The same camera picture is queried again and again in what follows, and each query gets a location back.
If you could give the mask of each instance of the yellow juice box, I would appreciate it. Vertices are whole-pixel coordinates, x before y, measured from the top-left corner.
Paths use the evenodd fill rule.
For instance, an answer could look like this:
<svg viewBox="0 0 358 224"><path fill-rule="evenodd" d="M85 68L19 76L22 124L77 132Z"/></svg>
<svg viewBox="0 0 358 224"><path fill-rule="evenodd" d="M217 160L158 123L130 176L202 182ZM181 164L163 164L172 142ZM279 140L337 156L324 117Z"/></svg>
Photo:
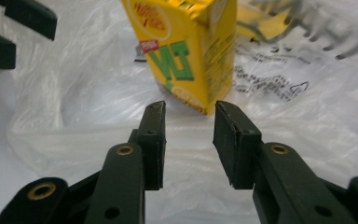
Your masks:
<svg viewBox="0 0 358 224"><path fill-rule="evenodd" d="M236 0L122 0L157 83L212 114L232 85Z"/></svg>

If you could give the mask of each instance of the white plastic bag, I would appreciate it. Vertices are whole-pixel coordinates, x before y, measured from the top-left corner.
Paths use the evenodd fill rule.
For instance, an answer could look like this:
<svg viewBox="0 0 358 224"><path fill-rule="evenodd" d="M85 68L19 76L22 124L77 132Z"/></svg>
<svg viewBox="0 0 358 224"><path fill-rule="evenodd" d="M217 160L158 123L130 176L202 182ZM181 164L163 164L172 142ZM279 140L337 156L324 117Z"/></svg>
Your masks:
<svg viewBox="0 0 358 224"><path fill-rule="evenodd" d="M146 222L258 223L252 192L228 184L212 144L213 117L162 94L147 64L133 62L136 38L119 1L41 2L59 18L54 42L5 23L19 52L12 150L40 175L73 184L127 141L146 105L165 100L164 189L147 193ZM243 109L265 142L293 147L318 176L345 187L358 175L358 53L338 61L302 32L295 28L273 45L239 39L225 100ZM273 52L284 47L292 51Z"/></svg>

